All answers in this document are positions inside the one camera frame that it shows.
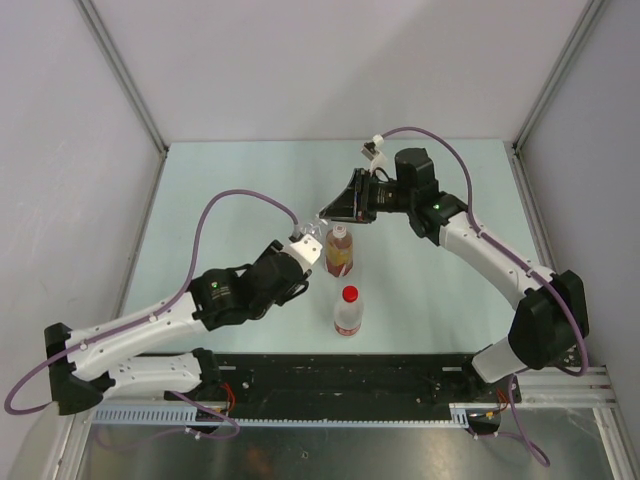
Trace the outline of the red bottle cap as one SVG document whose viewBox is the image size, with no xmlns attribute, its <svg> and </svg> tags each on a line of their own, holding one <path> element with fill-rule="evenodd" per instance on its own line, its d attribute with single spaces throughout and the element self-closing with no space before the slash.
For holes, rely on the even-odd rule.
<svg viewBox="0 0 640 480">
<path fill-rule="evenodd" d="M 356 302 L 359 298 L 359 291 L 353 285 L 348 285 L 342 290 L 342 299 L 347 303 Z"/>
</svg>

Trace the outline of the clear red-label water bottle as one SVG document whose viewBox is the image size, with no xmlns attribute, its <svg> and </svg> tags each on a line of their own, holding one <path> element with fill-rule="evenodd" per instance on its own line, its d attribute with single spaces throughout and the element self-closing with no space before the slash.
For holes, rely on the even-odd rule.
<svg viewBox="0 0 640 480">
<path fill-rule="evenodd" d="M 347 303 L 342 299 L 342 291 L 334 307 L 334 328 L 342 336 L 355 335 L 361 327 L 364 304 L 359 292 L 356 302 Z"/>
</svg>

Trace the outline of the clear plastic bottle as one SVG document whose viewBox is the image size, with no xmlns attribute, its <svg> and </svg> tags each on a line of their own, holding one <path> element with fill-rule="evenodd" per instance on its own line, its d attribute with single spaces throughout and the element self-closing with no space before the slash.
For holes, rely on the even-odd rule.
<svg viewBox="0 0 640 480">
<path fill-rule="evenodd" d="M 318 242 L 323 243 L 329 229 L 330 223 L 326 219 L 316 217 L 302 225 L 300 232 L 302 235 L 310 235 Z"/>
</svg>

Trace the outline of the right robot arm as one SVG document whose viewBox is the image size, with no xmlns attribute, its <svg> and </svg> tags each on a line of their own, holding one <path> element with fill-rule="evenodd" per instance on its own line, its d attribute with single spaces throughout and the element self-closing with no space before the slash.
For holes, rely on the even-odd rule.
<svg viewBox="0 0 640 480">
<path fill-rule="evenodd" d="M 571 270 L 556 273 L 512 251 L 472 214 L 470 204 L 439 187 L 434 163 L 423 148 L 394 157 L 395 178 L 378 177 L 380 151 L 367 143 L 368 169 L 357 168 L 341 194 L 319 216 L 342 223 L 370 224 L 380 213 L 402 213 L 414 233 L 458 256 L 488 280 L 513 307 L 507 335 L 476 353 L 464 366 L 463 393 L 473 401 L 493 394 L 498 381 L 526 370 L 559 365 L 578 351 L 580 376 L 589 366 L 584 283 Z"/>
</svg>

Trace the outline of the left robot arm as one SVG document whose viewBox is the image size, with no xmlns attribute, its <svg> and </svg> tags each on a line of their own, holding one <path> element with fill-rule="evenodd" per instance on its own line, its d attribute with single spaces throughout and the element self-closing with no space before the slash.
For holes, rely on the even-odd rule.
<svg viewBox="0 0 640 480">
<path fill-rule="evenodd" d="M 151 350 L 191 335 L 263 318 L 304 293 L 322 245 L 305 235 L 273 241 L 252 264 L 210 269 L 174 296 L 89 329 L 56 323 L 44 331 L 53 402 L 60 415 L 87 411 L 113 396 L 178 391 L 207 400 L 221 387 L 214 355 L 176 357 Z"/>
</svg>

